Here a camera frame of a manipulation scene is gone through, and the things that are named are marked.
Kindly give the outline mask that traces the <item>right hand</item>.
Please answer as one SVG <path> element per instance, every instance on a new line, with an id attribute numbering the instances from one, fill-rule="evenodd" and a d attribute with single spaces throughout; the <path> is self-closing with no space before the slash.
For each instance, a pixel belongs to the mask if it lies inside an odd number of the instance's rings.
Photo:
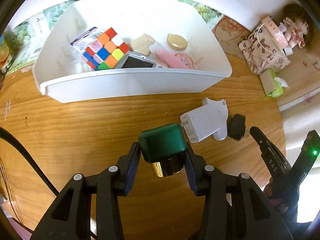
<path id="1" fill-rule="evenodd" d="M 287 213 L 289 207 L 288 207 L 287 203 L 285 202 L 285 200 L 272 197 L 273 196 L 273 191 L 271 188 L 272 182 L 273 182 L 273 178 L 270 178 L 269 182 L 264 187 L 263 193 L 268 198 L 271 205 L 276 208 L 278 213 L 281 215 L 284 215 L 285 213 Z"/>

